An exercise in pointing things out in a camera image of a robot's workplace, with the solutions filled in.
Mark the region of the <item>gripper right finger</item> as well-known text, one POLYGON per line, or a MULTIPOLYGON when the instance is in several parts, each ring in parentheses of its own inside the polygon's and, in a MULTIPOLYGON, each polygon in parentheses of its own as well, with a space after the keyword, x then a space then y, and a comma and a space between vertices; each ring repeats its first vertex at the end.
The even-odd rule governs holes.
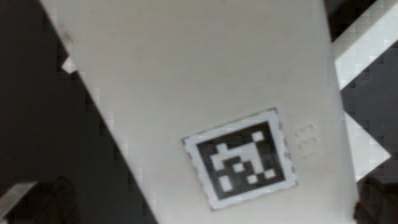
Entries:
POLYGON ((398 224, 398 182, 365 179, 354 219, 358 224, 398 224))

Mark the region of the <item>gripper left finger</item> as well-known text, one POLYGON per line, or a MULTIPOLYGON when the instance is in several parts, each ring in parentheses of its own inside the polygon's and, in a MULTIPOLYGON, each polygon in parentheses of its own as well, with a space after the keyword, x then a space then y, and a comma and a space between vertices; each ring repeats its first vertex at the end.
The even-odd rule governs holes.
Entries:
POLYGON ((13 185, 0 195, 0 224, 81 224, 77 189, 65 176, 13 185))

